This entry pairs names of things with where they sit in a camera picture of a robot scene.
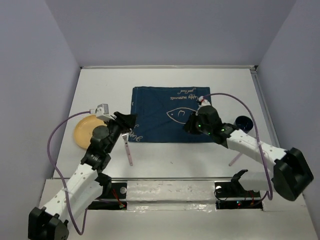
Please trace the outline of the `pink handled knife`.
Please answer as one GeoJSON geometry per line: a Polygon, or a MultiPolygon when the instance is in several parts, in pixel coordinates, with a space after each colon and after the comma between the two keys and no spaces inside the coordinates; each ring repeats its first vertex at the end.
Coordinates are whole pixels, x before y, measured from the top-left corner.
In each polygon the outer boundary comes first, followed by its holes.
{"type": "Polygon", "coordinates": [[[230,161],[230,163],[228,164],[229,167],[231,167],[243,154],[242,153],[238,153],[233,160],[230,161]]]}

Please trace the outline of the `blue fish placemat cloth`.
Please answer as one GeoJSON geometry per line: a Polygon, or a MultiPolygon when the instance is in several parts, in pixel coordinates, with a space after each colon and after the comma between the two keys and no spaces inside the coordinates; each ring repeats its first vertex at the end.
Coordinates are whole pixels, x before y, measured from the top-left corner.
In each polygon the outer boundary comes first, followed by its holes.
{"type": "Polygon", "coordinates": [[[128,136],[132,143],[211,143],[204,134],[183,130],[192,112],[198,109],[198,97],[210,94],[208,86],[152,87],[132,89],[130,113],[137,115],[128,136]]]}

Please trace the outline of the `dark blue cup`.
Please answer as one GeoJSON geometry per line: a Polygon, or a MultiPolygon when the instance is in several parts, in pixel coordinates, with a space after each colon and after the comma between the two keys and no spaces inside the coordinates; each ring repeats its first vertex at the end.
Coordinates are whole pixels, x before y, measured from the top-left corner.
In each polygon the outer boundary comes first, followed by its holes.
{"type": "Polygon", "coordinates": [[[245,115],[238,116],[234,121],[234,125],[245,133],[249,133],[254,127],[253,121],[245,115]]]}

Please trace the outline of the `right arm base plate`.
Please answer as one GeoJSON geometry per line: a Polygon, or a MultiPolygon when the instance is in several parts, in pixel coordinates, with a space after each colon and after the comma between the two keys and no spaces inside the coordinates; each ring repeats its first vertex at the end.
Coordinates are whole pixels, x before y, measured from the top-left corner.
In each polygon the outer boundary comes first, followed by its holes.
{"type": "Polygon", "coordinates": [[[217,210],[263,209],[262,197],[259,191],[245,190],[239,180],[248,172],[243,169],[236,173],[230,181],[214,183],[214,197],[217,210]]]}

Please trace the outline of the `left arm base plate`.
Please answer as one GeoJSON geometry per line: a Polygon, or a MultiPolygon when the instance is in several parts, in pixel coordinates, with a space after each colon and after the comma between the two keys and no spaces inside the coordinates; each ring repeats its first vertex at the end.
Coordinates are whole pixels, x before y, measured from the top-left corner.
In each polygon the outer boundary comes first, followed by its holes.
{"type": "Polygon", "coordinates": [[[89,210],[124,211],[127,209],[127,181],[112,181],[88,207],[89,210]]]}

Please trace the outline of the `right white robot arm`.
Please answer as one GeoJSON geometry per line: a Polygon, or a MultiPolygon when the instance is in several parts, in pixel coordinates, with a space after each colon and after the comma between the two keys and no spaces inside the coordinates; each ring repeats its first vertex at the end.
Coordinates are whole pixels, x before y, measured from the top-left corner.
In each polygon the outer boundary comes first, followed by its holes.
{"type": "Polygon", "coordinates": [[[250,174],[245,169],[233,176],[230,190],[235,196],[242,196],[248,190],[275,191],[293,202],[314,180],[299,149],[278,148],[252,137],[235,125],[222,122],[217,110],[211,105],[200,106],[191,113],[183,129],[192,135],[207,135],[214,143],[263,165],[262,174],[250,174]]]}

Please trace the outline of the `pink handled fork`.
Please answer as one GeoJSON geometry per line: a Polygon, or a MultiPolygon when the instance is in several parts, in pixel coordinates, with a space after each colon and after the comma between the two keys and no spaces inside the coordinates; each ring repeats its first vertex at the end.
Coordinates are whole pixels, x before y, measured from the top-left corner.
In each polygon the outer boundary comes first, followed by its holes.
{"type": "Polygon", "coordinates": [[[125,151],[126,151],[126,155],[127,155],[127,159],[128,159],[129,165],[133,166],[134,164],[133,164],[133,160],[132,160],[132,155],[131,155],[129,144],[128,144],[128,133],[122,134],[122,138],[123,138],[123,141],[124,141],[124,147],[125,147],[125,151]]]}

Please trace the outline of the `yellow plate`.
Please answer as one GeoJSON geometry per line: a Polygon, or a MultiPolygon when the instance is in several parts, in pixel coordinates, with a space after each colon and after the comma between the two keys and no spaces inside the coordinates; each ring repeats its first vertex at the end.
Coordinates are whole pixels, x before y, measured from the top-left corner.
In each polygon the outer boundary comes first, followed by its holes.
{"type": "Polygon", "coordinates": [[[90,145],[91,137],[93,136],[93,130],[98,126],[106,126],[106,124],[96,118],[95,115],[88,115],[80,120],[73,131],[73,140],[75,144],[86,150],[90,145]]]}

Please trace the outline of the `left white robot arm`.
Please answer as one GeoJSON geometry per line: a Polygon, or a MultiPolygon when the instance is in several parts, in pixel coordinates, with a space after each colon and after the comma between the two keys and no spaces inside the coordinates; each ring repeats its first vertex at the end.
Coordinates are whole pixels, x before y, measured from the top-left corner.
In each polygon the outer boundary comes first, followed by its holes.
{"type": "Polygon", "coordinates": [[[136,114],[113,116],[96,113],[103,121],[92,131],[90,144],[74,174],[69,180],[61,178],[62,188],[42,208],[35,207],[28,216],[28,239],[66,240],[69,236],[68,224],[76,224],[76,219],[86,216],[88,206],[99,197],[110,194],[112,179],[103,173],[111,160],[111,152],[119,137],[135,127],[136,114]]]}

